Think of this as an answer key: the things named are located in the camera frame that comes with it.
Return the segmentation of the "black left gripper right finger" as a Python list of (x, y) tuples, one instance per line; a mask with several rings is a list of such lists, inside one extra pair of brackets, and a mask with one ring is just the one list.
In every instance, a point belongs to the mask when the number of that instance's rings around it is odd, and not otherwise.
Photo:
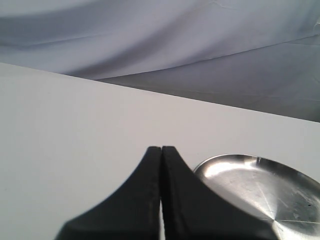
[(161, 203), (167, 240), (275, 240), (272, 227), (209, 189), (177, 149), (161, 154)]

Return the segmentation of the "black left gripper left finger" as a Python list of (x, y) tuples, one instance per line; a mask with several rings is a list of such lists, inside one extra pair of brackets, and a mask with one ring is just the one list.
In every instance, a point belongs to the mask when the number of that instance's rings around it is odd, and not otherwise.
[(158, 240), (162, 149), (147, 148), (129, 178), (108, 198), (67, 221), (57, 240)]

